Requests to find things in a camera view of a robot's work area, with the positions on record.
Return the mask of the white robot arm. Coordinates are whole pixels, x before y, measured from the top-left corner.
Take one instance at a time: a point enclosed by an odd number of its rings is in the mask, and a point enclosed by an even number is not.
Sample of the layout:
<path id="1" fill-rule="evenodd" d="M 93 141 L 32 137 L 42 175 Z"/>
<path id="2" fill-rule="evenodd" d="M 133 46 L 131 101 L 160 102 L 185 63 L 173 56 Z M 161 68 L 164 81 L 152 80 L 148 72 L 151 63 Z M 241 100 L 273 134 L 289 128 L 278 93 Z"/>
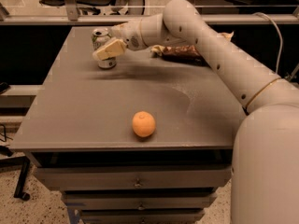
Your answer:
<path id="1" fill-rule="evenodd" d="M 98 61 L 127 49 L 193 45 L 247 116 L 235 136 L 231 224 L 299 224 L 299 89 L 210 28 L 193 4 L 115 25 Z"/>

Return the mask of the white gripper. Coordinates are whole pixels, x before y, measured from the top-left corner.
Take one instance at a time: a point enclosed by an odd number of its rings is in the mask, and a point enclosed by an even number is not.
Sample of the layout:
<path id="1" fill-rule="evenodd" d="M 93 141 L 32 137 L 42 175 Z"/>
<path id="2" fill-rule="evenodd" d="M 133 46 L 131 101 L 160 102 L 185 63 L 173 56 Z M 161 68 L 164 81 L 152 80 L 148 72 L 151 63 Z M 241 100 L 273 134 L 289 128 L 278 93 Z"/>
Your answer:
<path id="1" fill-rule="evenodd" d="M 93 58 L 96 61 L 120 56 L 127 48 L 130 50 L 142 50 L 147 47 L 141 34 L 141 20 L 115 25 L 111 28 L 111 33 L 114 37 L 93 53 Z"/>

